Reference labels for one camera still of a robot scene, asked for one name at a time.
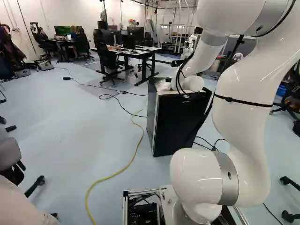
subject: armrest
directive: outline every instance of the armrest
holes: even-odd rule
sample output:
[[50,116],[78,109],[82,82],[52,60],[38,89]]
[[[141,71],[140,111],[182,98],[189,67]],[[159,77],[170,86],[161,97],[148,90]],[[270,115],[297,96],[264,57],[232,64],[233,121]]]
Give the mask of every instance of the armrest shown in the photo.
[[16,139],[9,137],[0,143],[0,171],[17,164],[20,159],[21,151]]

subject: floor cable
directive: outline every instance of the floor cable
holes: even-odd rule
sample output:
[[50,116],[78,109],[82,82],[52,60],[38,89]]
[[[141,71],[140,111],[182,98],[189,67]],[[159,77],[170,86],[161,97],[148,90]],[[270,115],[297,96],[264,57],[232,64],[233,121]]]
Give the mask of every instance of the floor cable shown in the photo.
[[87,211],[87,213],[88,213],[90,219],[92,220],[93,225],[96,225],[96,221],[95,221],[94,217],[92,216],[92,214],[91,214],[91,212],[90,212],[90,209],[89,209],[89,195],[90,195],[90,192],[91,192],[91,190],[92,190],[98,183],[101,183],[101,182],[103,182],[103,181],[105,181],[105,180],[109,180],[110,178],[113,178],[113,177],[119,175],[120,173],[124,172],[125,170],[127,170],[127,169],[130,167],[130,165],[132,164],[132,162],[134,161],[135,156],[136,156],[136,154],[137,154],[137,150],[138,150],[138,148],[139,148],[139,146],[140,146],[140,144],[141,144],[141,142],[142,142],[142,140],[143,140],[143,138],[144,138],[144,133],[145,133],[145,131],[144,131],[144,129],[143,129],[143,127],[142,127],[141,125],[139,125],[139,124],[137,124],[137,123],[134,122],[133,117],[136,116],[136,114],[138,114],[138,113],[141,112],[141,111],[142,111],[142,109],[139,110],[139,111],[137,111],[137,112],[136,112],[135,114],[133,114],[132,117],[131,117],[131,122],[132,122],[134,125],[138,126],[138,127],[142,130],[142,136],[141,136],[141,138],[140,138],[140,140],[139,140],[139,142],[138,142],[138,144],[137,144],[137,146],[136,146],[135,152],[134,152],[134,154],[133,154],[133,156],[132,156],[130,162],[129,162],[123,169],[117,171],[116,173],[114,173],[114,174],[112,174],[112,175],[110,175],[110,176],[108,176],[108,177],[105,177],[105,178],[102,178],[102,179],[100,179],[100,180],[95,181],[95,182],[89,187],[88,191],[86,192],[86,195],[85,195],[85,209],[86,209],[86,211]]

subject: black cable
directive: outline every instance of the black cable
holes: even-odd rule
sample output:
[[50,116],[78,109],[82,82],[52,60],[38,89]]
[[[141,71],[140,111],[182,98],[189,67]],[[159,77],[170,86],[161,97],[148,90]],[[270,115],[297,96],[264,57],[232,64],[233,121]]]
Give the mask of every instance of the black cable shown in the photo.
[[264,207],[267,209],[267,211],[281,224],[281,225],[283,225],[283,223],[281,223],[280,221],[279,221],[279,219],[277,219],[277,217],[269,210],[269,208],[266,206],[266,204],[265,203],[263,203],[263,205],[264,205]]
[[204,145],[198,144],[198,143],[196,143],[196,142],[194,142],[194,144],[196,144],[196,145],[199,145],[199,146],[201,146],[201,147],[204,147],[204,148],[206,148],[206,149],[208,149],[208,150],[210,150],[210,151],[211,151],[211,149],[210,149],[210,148],[208,148],[208,147],[206,147],[206,146],[204,146]]
[[[68,71],[69,75],[71,76],[71,73],[68,69],[64,68],[64,67],[54,67],[54,68],[58,68],[58,69],[64,69],[66,71]],[[137,96],[147,96],[148,94],[146,95],[141,95],[141,94],[135,94],[135,93],[132,93],[132,92],[128,92],[126,90],[123,90],[123,91],[119,91],[119,90],[116,90],[116,89],[112,89],[112,88],[105,88],[105,87],[99,87],[99,86],[94,86],[94,85],[90,85],[90,84],[83,84],[83,83],[79,83],[77,80],[75,80],[74,78],[71,78],[73,81],[75,81],[76,83],[82,85],[82,86],[89,86],[89,87],[94,87],[94,88],[102,88],[102,89],[106,89],[106,90],[114,90],[114,91],[117,91],[117,92],[120,92],[121,94],[131,94],[131,95],[137,95]]]
[[224,138],[219,138],[219,139],[217,139],[216,142],[215,142],[215,144],[214,144],[214,148],[216,148],[217,142],[218,142],[218,141],[221,141],[221,140],[226,141]]
[[206,141],[203,137],[199,137],[199,136],[196,136],[197,138],[200,138],[202,140],[204,140],[207,144],[209,144],[212,148],[214,147],[211,143],[209,143],[208,141]]
[[[105,96],[105,95],[108,95],[108,96],[110,96],[110,97],[107,97],[107,98],[101,98],[101,96]],[[106,99],[110,99],[110,98],[115,98],[115,99],[118,101],[120,107],[121,107],[125,112],[127,112],[128,114],[130,114],[130,115],[132,115],[132,116],[141,117],[141,118],[147,118],[147,116],[139,116],[139,115],[135,115],[135,114],[132,114],[132,113],[128,112],[128,111],[121,105],[119,99],[117,99],[117,98],[115,97],[115,95],[103,94],[103,95],[100,95],[98,98],[101,99],[101,100],[106,100]]]

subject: white cylinder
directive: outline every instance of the white cylinder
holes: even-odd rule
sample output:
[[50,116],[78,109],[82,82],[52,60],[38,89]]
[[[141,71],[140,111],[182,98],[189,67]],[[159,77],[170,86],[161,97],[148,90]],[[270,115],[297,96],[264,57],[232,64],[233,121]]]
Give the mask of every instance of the white cylinder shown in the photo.
[[180,149],[172,157],[173,188],[182,202],[217,204],[222,195],[219,163],[210,150]]

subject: black cable tie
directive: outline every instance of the black cable tie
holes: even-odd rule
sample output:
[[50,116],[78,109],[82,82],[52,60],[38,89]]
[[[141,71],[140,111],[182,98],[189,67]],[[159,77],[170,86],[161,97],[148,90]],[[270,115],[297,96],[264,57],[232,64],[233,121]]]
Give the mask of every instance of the black cable tie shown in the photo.
[[233,98],[232,97],[227,97],[226,98],[226,102],[232,102],[233,101]]
[[272,107],[273,104],[261,104],[261,103],[256,103],[256,102],[247,102],[247,101],[243,101],[243,100],[238,100],[238,99],[234,99],[232,97],[224,97],[221,95],[217,95],[216,93],[214,94],[214,96],[216,96],[217,98],[223,99],[226,102],[236,102],[236,103],[241,103],[241,104],[245,104],[245,105],[253,105],[253,106],[259,106],[259,107]]

